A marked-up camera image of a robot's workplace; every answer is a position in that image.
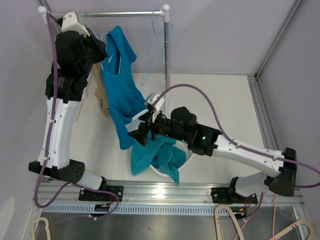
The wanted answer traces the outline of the beige t shirt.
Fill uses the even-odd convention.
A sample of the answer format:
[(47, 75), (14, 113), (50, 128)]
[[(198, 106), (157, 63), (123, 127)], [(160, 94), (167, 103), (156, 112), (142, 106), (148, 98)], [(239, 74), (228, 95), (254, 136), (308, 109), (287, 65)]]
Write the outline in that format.
[(95, 83), (94, 96), (97, 100), (100, 111), (106, 118), (111, 118), (110, 110), (109, 110), (109, 101), (107, 96), (107, 91), (104, 83), (104, 79), (102, 76), (101, 63), (96, 63), (93, 65), (91, 72), (88, 77), (88, 85), (87, 89)]

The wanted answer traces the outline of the teal t shirt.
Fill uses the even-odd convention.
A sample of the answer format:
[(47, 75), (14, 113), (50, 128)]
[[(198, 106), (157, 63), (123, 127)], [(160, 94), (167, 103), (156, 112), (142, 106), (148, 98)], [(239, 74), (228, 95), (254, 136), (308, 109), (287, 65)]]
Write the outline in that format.
[(179, 168), (187, 159), (185, 151), (176, 147), (177, 141), (169, 137), (159, 135), (155, 140), (151, 140), (149, 133), (147, 140), (146, 146), (137, 141), (132, 146), (130, 156), (132, 175), (138, 175), (153, 166), (178, 184), (180, 182)]

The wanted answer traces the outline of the blue t shirt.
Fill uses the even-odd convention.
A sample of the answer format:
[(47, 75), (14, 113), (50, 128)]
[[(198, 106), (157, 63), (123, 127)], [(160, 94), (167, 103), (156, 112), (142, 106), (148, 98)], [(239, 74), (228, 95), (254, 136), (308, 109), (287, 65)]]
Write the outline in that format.
[(102, 77), (119, 147), (121, 150), (127, 150), (135, 140), (128, 135), (126, 125), (145, 109), (145, 99), (136, 87), (131, 70), (137, 56), (118, 25), (107, 33), (106, 43), (108, 57), (102, 64)]

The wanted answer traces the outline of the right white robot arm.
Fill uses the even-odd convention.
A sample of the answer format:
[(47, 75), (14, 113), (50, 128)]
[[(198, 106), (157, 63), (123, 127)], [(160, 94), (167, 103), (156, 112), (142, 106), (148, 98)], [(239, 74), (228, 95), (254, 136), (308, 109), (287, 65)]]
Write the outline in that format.
[(297, 167), (292, 148), (270, 150), (227, 139), (220, 130), (198, 123), (186, 107), (174, 109), (170, 117), (161, 111), (154, 114), (145, 109), (125, 127), (129, 136), (143, 146), (158, 136), (165, 136), (184, 143), (196, 155), (233, 160), (259, 171), (232, 178), (228, 187), (212, 188), (214, 203), (243, 204), (246, 200), (257, 203), (254, 194), (266, 191), (283, 197), (295, 194)]

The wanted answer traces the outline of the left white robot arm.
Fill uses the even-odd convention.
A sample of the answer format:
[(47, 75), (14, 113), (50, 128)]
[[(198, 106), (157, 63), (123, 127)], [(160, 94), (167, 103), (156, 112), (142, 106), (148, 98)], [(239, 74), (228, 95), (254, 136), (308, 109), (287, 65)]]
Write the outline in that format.
[(92, 33), (75, 30), (59, 33), (54, 41), (54, 59), (46, 80), (47, 120), (42, 149), (30, 162), (30, 172), (90, 188), (97, 201), (107, 197), (103, 177), (70, 158), (70, 141), (76, 113), (94, 64), (107, 57), (106, 45)]

